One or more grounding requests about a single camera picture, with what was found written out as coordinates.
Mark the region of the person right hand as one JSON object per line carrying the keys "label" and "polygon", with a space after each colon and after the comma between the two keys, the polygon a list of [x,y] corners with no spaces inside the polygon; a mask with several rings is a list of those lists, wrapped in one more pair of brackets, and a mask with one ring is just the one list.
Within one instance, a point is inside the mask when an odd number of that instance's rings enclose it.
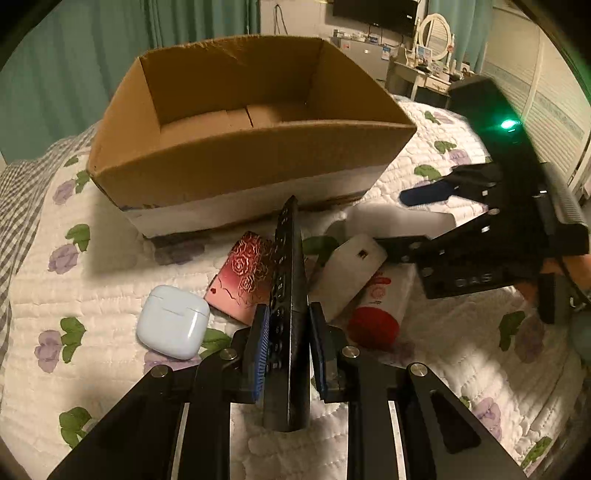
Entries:
{"label": "person right hand", "polygon": [[515,285],[548,325],[567,324],[590,309],[590,255],[547,259],[535,280]]}

